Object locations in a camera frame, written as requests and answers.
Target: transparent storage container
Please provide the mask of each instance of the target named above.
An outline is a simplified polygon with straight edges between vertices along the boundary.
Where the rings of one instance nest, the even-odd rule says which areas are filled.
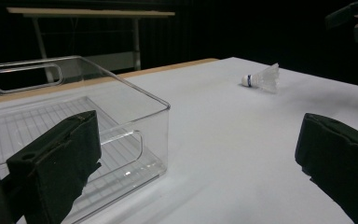
[[[8,89],[5,77],[46,83]],[[96,110],[100,167],[63,223],[81,222],[167,170],[170,105],[82,57],[0,64],[0,177],[6,160],[61,120]]]

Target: wooden table edge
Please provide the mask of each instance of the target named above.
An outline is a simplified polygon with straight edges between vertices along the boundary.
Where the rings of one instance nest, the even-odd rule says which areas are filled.
[[[176,63],[176,64],[170,64],[170,65],[156,67],[156,68],[150,68],[150,69],[135,71],[135,72],[123,73],[123,74],[120,74],[120,75],[117,75],[117,76],[121,77],[121,78],[137,77],[137,76],[143,76],[143,75],[147,75],[147,74],[151,74],[151,73],[167,71],[167,70],[170,70],[170,69],[176,69],[176,68],[182,68],[182,67],[197,65],[197,64],[201,64],[201,63],[210,63],[210,62],[214,62],[214,61],[217,61],[217,60],[218,59],[215,59],[215,58],[208,58],[208,59],[191,61],[191,62],[187,62],[187,63]],[[2,95],[2,96],[0,96],[0,103],[11,101],[11,100],[17,100],[17,99],[21,99],[21,98],[25,98],[25,97],[30,97],[30,96],[48,94],[48,93],[52,93],[52,92],[55,92],[55,91],[70,90],[70,89],[73,89],[73,88],[82,87],[83,85],[86,85],[86,86],[94,85],[94,84],[105,82],[106,80],[111,80],[111,79],[102,77],[102,78],[96,78],[96,79],[92,79],[92,80],[86,80],[86,81],[84,81],[82,83],[69,83],[69,84],[66,84],[66,85],[58,86],[58,87],[57,86],[55,86],[55,87],[46,87],[46,88],[42,88],[42,89],[38,89],[38,90],[22,91],[22,92],[9,94],[9,95]]]

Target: shuttlecock cork base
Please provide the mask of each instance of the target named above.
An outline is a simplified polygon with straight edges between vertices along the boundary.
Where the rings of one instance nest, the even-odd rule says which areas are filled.
[[[276,93],[278,91],[279,65],[277,63],[263,71],[245,75],[242,78],[242,85],[246,87],[260,88],[263,91]]]

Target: white tabletop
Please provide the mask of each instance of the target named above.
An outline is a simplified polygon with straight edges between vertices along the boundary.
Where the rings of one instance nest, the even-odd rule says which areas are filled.
[[[280,68],[277,94],[237,58],[130,77],[168,101],[168,172],[87,223],[353,223],[295,161],[305,113],[358,130],[358,86]]]

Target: bin handle cutout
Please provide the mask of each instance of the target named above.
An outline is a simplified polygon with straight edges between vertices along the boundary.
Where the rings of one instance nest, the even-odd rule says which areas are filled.
[[[121,139],[121,138],[130,136],[130,135],[134,135],[135,133],[136,133],[137,135],[139,135],[139,137],[140,137],[140,149],[141,149],[141,151],[140,151],[139,155],[138,155],[136,158],[134,158],[134,160],[129,161],[129,162],[127,162],[126,164],[119,166],[118,168],[116,168],[115,170],[113,170],[113,171],[111,171],[111,172],[109,172],[109,173],[112,173],[112,172],[114,172],[114,171],[116,171],[116,170],[119,170],[119,169],[123,168],[123,167],[126,166],[126,165],[129,165],[129,164],[132,164],[133,162],[138,161],[138,160],[142,157],[142,154],[144,153],[144,139],[143,139],[142,133],[141,133],[140,131],[133,130],[133,131],[129,131],[129,132],[127,132],[127,133],[123,133],[123,134],[116,135],[116,136],[114,136],[114,137],[108,138],[108,139],[104,140],[103,142],[101,142],[101,146],[103,146],[103,145],[108,144],[108,143],[111,143],[111,142],[113,142],[113,141],[117,141],[118,139]]]
[[[21,87],[21,88],[12,89],[12,90],[2,90],[2,88],[0,88],[0,92],[3,94],[8,94],[8,93],[13,93],[13,92],[18,92],[18,91],[28,91],[28,90],[34,90],[34,89],[39,89],[39,88],[43,88],[43,87],[57,86],[62,83],[63,77],[62,77],[61,69],[55,63],[46,63],[46,64],[39,64],[39,65],[33,65],[33,66],[1,69],[0,74],[12,73],[12,72],[23,72],[23,71],[27,71],[27,70],[40,69],[40,68],[45,69],[46,78],[48,81],[47,83],[40,84],[40,85],[28,86],[28,87]],[[56,70],[56,74],[58,74],[59,79],[57,81],[54,81],[52,69]]]

